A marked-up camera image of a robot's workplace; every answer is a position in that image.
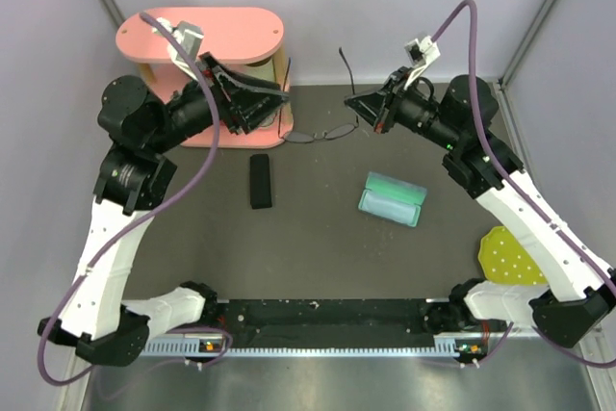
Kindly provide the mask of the thin black wire eyeglasses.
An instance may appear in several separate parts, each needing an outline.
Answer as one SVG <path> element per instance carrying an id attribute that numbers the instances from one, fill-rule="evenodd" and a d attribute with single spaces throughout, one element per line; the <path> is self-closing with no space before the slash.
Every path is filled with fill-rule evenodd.
<path id="1" fill-rule="evenodd" d="M 353 120 L 346 122 L 336 122 L 336 118 L 332 116 L 331 111 L 334 109 L 332 103 L 325 99 L 310 101 L 306 104 L 299 105 L 300 114 L 308 116 L 309 121 L 315 119 L 317 122 L 325 123 L 319 130 L 312 127 L 310 130 L 302 131 L 295 127 L 284 129 L 282 126 L 283 115 L 279 115 L 278 121 L 278 139 L 280 143 L 277 147 L 293 146 L 293 145 L 310 145 L 319 142 L 335 142 L 339 140 L 350 141 L 357 134 L 359 128 L 359 117 L 354 116 Z"/>

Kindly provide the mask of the blue grey glasses case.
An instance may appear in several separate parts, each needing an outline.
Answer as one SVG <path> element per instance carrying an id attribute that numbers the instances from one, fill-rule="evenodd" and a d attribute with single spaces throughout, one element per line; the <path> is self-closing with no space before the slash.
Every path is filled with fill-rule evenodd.
<path id="1" fill-rule="evenodd" d="M 398 180 L 373 171 L 368 174 L 362 195 L 364 191 L 372 191 L 387 196 L 391 199 L 395 199 L 407 204 L 416 205 L 419 209 L 419 218 L 421 215 L 422 207 L 424 205 L 424 201 L 427 197 L 427 189 L 424 187 Z"/>

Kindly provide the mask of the black glasses case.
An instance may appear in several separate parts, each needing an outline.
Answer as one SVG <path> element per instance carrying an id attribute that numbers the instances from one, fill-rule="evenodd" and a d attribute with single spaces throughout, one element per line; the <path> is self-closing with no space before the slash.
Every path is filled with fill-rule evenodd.
<path id="1" fill-rule="evenodd" d="M 253 210 L 267 209 L 273 205 L 268 154 L 254 154 L 249 159 L 249 200 Z"/>

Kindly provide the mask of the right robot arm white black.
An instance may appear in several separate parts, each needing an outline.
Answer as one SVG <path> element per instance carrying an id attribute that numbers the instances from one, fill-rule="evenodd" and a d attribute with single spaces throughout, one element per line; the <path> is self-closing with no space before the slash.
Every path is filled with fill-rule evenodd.
<path id="1" fill-rule="evenodd" d="M 444 148 L 449 177 L 512 233 L 547 280 L 459 285 L 450 296 L 451 322 L 469 330 L 482 320 L 506 321 L 574 347 L 614 310 L 614 268 L 558 218 L 523 162 L 490 132 L 499 104 L 483 80 L 459 75 L 441 100 L 423 95 L 420 80 L 402 67 L 381 88 L 346 97 L 345 105 L 379 134 L 399 125 Z"/>

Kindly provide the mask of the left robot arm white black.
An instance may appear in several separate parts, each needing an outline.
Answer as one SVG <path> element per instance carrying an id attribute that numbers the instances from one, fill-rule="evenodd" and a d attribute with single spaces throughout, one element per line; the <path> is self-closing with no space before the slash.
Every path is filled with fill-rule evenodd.
<path id="1" fill-rule="evenodd" d="M 210 54 L 192 69 L 194 79 L 169 101 L 133 75 L 103 91 L 98 123 L 112 145 L 94 185 L 88 238 L 67 295 L 38 325 L 44 344 L 71 347 L 91 365 L 129 365 L 151 339 L 186 324 L 204 331 L 217 322 L 215 293 L 204 284 L 127 300 L 127 279 L 148 226 L 174 201 L 167 194 L 176 171 L 169 150 L 209 128 L 246 135 L 289 94 L 284 79 L 243 74 Z"/>

